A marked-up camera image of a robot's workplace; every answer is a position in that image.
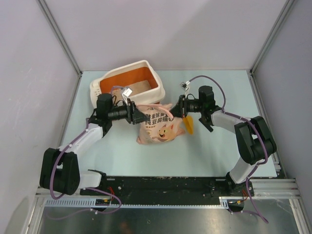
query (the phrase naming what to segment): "light blue table surface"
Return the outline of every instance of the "light blue table surface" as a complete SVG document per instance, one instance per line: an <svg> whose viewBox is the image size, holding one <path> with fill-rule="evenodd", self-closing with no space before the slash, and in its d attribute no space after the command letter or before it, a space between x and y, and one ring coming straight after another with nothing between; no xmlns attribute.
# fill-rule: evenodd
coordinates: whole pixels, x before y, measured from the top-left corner
<svg viewBox="0 0 312 234"><path fill-rule="evenodd" d="M245 117L259 115L246 71L156 71L166 91L161 102L176 103L183 94L179 84L197 75L214 78L224 89L226 110ZM85 118L92 113L90 83L103 76L104 71L83 72L78 93L64 136L64 143L75 138L85 127ZM223 103L218 87L205 78L191 83L190 93L198 97L201 85L213 87L216 103ZM114 121L109 133L80 159L80 170L96 169L110 176L225 176L237 160L239 153L233 133L214 127L210 133L194 119L194 135L178 136L174 141L139 145L136 142L139 125L126 120ZM272 158L260 166L254 176L275 177Z"/></svg>

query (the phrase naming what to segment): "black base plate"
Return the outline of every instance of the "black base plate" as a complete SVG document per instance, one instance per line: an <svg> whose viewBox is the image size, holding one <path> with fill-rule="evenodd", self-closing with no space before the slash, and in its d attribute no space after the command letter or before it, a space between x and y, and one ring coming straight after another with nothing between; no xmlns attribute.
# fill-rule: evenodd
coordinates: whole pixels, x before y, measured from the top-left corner
<svg viewBox="0 0 312 234"><path fill-rule="evenodd" d="M245 184L229 189L221 177L128 177L103 176L98 189L111 187L125 205L219 205L219 196L242 197ZM81 190L81 195L102 195Z"/></svg>

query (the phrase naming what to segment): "cartoon cat illustration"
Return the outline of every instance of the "cartoon cat illustration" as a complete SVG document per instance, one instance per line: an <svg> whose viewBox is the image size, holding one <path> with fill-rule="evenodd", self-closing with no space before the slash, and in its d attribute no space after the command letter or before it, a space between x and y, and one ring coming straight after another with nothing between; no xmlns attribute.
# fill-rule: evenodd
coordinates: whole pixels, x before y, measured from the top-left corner
<svg viewBox="0 0 312 234"><path fill-rule="evenodd" d="M175 132L173 128L174 128L173 124L171 124L169 127L167 127L167 125L165 124L159 130L158 136L154 136L153 139L158 139L161 142L170 141L175 139L176 136L184 133L183 129L179 130L178 132Z"/></svg>

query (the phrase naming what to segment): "white label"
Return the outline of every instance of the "white label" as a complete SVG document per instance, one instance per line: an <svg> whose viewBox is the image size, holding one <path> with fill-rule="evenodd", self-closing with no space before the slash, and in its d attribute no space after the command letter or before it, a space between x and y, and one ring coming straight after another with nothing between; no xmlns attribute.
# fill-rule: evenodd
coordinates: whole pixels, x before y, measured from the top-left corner
<svg viewBox="0 0 312 234"><path fill-rule="evenodd" d="M126 88L126 90L123 91L122 95L128 98L131 93L132 93L132 89Z"/></svg>

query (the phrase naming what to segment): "robotic arm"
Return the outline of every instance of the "robotic arm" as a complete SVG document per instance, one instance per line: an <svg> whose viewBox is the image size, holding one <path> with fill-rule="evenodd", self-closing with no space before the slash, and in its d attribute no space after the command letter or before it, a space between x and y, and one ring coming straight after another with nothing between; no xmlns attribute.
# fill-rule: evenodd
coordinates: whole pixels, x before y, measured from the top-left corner
<svg viewBox="0 0 312 234"><path fill-rule="evenodd" d="M101 94L97 99L96 115L88 119L87 128L69 145L58 149L49 148L43 156L40 175L40 186L49 189L51 173L57 158L62 154L53 179L53 190L72 195L77 189L99 186L103 173L95 170L79 171L78 160L95 142L102 139L112 127L113 120L126 119L129 123L137 124L148 121L149 117L139 111L134 102L127 100L127 104L117 106L113 104L110 94Z"/></svg>
<svg viewBox="0 0 312 234"><path fill-rule="evenodd" d="M189 112L201 113L199 121L210 131L212 126L224 128L236 135L236 141L240 158L235 167L226 175L226 182L230 189L240 185L253 171L255 166L265 159L262 145L250 125L244 118L237 118L224 112L215 104L212 87L201 86L198 89L198 99L188 99L187 95L181 95L171 113L175 117L185 117ZM87 124L87 128L69 145L60 146L58 149L49 148L45 151L40 175L40 186L50 188L53 182L53 190L72 195L77 189L99 186L102 172L95 170L79 171L78 159L95 142L103 138L112 127L113 120L126 119L129 123L137 124L148 121L149 117L140 112L134 102L127 99L127 104L116 106L110 94L98 96L97 109ZM261 137L267 151L267 155L276 152L275 141L269 128L262 117L249 119ZM56 169L56 161L62 168Z"/></svg>
<svg viewBox="0 0 312 234"><path fill-rule="evenodd" d="M183 84L185 90L188 90L186 84ZM224 128L236 135L236 141L240 158L234 168L227 174L226 179L230 186L235 186L246 180L254 167L265 159L265 153L260 141L255 136L254 130L241 118L233 117L224 112L215 104L213 89L210 86L201 86L198 90L198 99L188 99L181 95L171 113L175 117L185 117L189 112L201 113L199 121L210 131L212 126ZM258 131L270 156L276 152L276 143L270 133L265 120L257 116L249 119Z"/></svg>

